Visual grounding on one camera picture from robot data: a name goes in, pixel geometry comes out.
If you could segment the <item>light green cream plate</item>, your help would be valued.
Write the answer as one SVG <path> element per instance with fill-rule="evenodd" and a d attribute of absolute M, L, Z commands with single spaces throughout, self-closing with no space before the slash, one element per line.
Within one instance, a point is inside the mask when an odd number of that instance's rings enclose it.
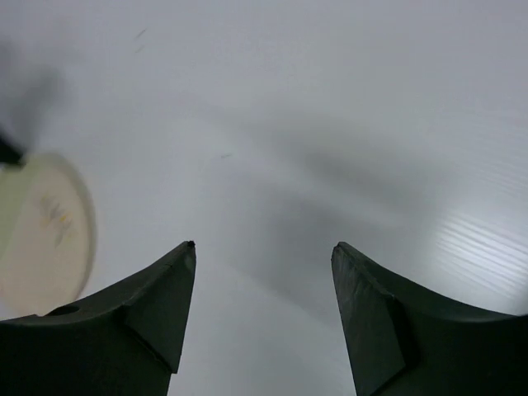
<path fill-rule="evenodd" d="M 91 275 L 97 243 L 92 198 L 57 153 L 1 171 L 1 304 L 44 316 L 72 303 Z"/>

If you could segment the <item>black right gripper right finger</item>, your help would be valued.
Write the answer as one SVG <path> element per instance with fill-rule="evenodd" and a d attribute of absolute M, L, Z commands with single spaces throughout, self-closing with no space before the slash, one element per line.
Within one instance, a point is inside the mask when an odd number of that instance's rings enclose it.
<path fill-rule="evenodd" d="M 525 315 L 440 295 L 344 242 L 331 264 L 356 394 L 527 393 Z"/>

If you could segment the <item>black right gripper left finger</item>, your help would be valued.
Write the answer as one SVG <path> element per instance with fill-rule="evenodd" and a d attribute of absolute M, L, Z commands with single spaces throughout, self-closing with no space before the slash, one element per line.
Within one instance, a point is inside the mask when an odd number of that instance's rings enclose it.
<path fill-rule="evenodd" d="M 196 245 L 84 299 L 1 322 L 3 395 L 166 395 L 182 356 Z"/>

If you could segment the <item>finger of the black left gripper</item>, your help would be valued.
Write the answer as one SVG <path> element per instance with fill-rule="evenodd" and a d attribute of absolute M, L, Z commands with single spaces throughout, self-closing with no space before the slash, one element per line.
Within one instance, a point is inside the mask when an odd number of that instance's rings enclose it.
<path fill-rule="evenodd" d="M 24 152 L 3 132 L 0 134 L 0 161 L 10 166 L 23 166 Z"/>

